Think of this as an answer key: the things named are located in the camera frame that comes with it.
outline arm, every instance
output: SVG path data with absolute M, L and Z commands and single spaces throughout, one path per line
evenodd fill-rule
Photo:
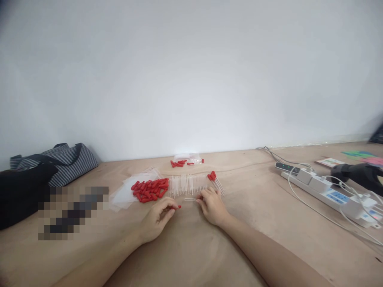
M 110 249 L 98 253 L 81 264 L 61 278 L 53 287 L 102 287 L 134 250 L 161 234 L 176 209 L 178 205 L 175 200 L 164 197 L 150 208 L 138 228 L 130 230 L 129 234 L 124 235 Z
M 220 191 L 205 189 L 197 196 L 197 202 L 206 219 L 238 244 L 269 286 L 332 286 L 298 256 L 230 215 Z

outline hand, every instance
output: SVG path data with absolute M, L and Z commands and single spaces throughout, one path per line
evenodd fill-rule
M 150 208 L 139 227 L 142 244 L 156 239 L 161 234 L 176 209 L 178 209 L 178 205 L 170 197 L 164 197 Z
M 230 217 L 225 205 L 221 200 L 221 191 L 215 191 L 212 187 L 204 189 L 197 195 L 197 202 L 202 208 L 206 219 L 214 225 L 221 226 Z

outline striped bag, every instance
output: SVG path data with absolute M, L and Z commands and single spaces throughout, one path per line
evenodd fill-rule
M 51 187 L 66 186 L 99 165 L 95 156 L 83 143 L 77 143 L 74 147 L 60 143 L 41 154 L 26 157 L 17 155 L 10 159 L 11 169 L 19 171 L 34 168 L 41 163 L 53 164 L 59 170 L 48 183 Z

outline clear plastic bag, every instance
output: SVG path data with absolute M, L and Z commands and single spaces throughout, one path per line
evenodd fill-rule
M 202 164 L 202 158 L 199 156 L 199 153 L 182 153 L 174 156 L 173 161 L 176 163 L 178 161 L 187 160 L 187 163 Z
M 116 192 L 109 196 L 109 209 L 117 212 L 121 208 L 127 209 L 132 202 L 138 201 L 131 189 L 136 181 L 146 182 L 148 180 L 154 181 L 162 178 L 162 175 L 154 167 L 150 167 L 141 173 L 133 174 L 131 177 L 123 181 L 124 184 Z

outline pile of red caps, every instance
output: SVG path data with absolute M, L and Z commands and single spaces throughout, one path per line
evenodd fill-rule
M 142 203 L 148 201 L 156 201 L 157 198 L 162 198 L 164 193 L 168 191 L 169 179 L 157 179 L 155 181 L 148 180 L 147 182 L 137 181 L 131 188 L 133 195 L 137 196 L 138 200 Z
M 183 161 L 177 161 L 176 163 L 173 162 L 173 161 L 170 161 L 170 163 L 172 164 L 172 167 L 175 168 L 176 166 L 179 166 L 179 167 L 183 167 L 185 162 L 187 162 L 188 160 L 185 159 Z
M 215 171 L 212 171 L 211 174 L 207 175 L 207 178 L 211 181 L 215 181 L 215 179 L 217 178 Z

